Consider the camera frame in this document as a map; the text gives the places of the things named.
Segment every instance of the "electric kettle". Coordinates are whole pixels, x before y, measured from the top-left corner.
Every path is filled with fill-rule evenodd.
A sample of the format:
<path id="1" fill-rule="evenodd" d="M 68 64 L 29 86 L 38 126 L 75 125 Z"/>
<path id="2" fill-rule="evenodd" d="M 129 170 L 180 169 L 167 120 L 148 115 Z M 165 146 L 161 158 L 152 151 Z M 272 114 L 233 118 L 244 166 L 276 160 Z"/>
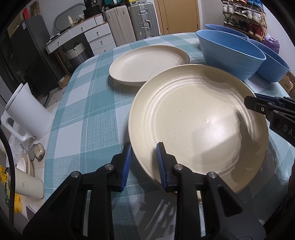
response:
<path id="1" fill-rule="evenodd" d="M 18 133 L 8 123 L 12 118 L 26 132 L 24 136 Z M 22 83 L 8 101 L 1 117 L 1 123 L 22 142 L 33 137 L 41 139 L 45 136 L 52 121 L 52 114 L 32 95 L 28 83 Z"/>

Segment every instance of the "purple bag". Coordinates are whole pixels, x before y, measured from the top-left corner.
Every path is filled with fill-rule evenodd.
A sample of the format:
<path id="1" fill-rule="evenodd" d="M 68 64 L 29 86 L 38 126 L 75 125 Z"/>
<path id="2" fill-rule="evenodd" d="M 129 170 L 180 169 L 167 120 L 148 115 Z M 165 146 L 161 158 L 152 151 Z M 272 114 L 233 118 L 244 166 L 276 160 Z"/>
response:
<path id="1" fill-rule="evenodd" d="M 280 44 L 278 40 L 273 39 L 269 34 L 267 34 L 262 43 L 278 54 L 280 50 Z"/>

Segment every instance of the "wooden door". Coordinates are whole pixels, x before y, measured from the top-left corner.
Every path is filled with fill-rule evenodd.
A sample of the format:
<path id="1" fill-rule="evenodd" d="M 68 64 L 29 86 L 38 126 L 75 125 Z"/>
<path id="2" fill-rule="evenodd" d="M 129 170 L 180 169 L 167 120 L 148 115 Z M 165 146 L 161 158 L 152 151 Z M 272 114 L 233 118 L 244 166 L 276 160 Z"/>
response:
<path id="1" fill-rule="evenodd" d="M 164 34 L 199 29 L 197 0 L 158 0 Z"/>

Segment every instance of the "white dresser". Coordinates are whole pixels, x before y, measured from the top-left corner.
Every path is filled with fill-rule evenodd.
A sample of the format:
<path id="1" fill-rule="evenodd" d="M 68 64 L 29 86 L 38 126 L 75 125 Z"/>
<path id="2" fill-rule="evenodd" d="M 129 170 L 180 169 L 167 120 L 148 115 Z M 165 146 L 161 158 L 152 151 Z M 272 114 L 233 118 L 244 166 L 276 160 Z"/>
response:
<path id="1" fill-rule="evenodd" d="M 92 28 L 84 34 L 94 55 L 107 52 L 116 47 L 108 23 Z"/>
<path id="2" fill-rule="evenodd" d="M 109 24 L 106 22 L 100 25 L 100 23 L 96 22 L 95 17 L 92 17 L 79 23 L 73 28 L 70 28 L 56 39 L 46 44 L 45 48 L 48 54 L 54 52 L 60 46 L 79 34 L 85 35 L 94 55 L 98 55 L 116 47 Z"/>

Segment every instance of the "plaid tablecloth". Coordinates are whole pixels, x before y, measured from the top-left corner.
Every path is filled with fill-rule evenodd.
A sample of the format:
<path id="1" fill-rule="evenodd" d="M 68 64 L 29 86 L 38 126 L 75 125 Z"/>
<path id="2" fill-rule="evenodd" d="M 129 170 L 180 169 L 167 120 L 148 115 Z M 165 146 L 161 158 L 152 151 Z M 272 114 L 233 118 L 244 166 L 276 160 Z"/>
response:
<path id="1" fill-rule="evenodd" d="M 60 101 L 51 129 L 45 162 L 45 197 L 72 172 L 93 172 L 120 153 L 129 139 L 128 115 L 138 87 L 118 84 L 109 76 L 112 62 L 123 53 L 148 45 L 177 46 L 190 63 L 206 64 L 195 33 L 149 38 L 90 58 L 74 74 Z M 254 75 L 245 84 L 255 93 L 287 96 L 279 83 Z M 256 177 L 241 199 L 264 223 L 287 192 L 295 150 L 269 130 L 269 148 Z M 176 198 L 159 189 L 133 157 L 127 186 L 112 194 L 115 239 L 173 239 Z"/>

